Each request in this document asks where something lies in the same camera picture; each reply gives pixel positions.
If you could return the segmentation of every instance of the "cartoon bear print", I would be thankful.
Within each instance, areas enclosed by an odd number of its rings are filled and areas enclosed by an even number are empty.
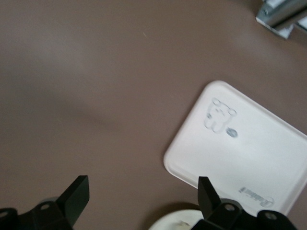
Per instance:
[[[214,133],[219,133],[224,130],[225,125],[231,121],[233,116],[236,116],[234,109],[229,108],[218,99],[212,98],[204,124],[206,128],[211,129]]]

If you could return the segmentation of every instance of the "metallic object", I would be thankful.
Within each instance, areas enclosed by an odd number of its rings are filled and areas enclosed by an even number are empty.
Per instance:
[[[14,208],[0,209],[0,230],[72,230],[89,198],[88,176],[78,176],[55,202],[43,202],[19,216]]]
[[[293,25],[307,16],[307,0],[284,0],[277,6],[266,1],[256,20],[277,35],[288,38]]]
[[[297,230],[283,214],[262,210],[248,214],[233,200],[221,200],[208,177],[199,177],[198,203],[204,219],[191,230]]]

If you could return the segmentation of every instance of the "black metal part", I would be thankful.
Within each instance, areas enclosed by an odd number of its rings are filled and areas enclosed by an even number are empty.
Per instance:
[[[0,230],[72,230],[88,201],[88,176],[79,176],[56,202],[43,202],[19,216],[14,208],[0,209]]]
[[[208,177],[199,177],[198,201],[204,219],[192,230],[297,230],[279,212],[262,210],[254,217],[238,202],[221,200]]]

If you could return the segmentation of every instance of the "white plastic lid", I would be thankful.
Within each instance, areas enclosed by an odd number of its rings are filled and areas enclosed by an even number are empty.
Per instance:
[[[307,136],[223,81],[210,83],[168,148],[164,164],[256,216],[287,215],[307,182]]]

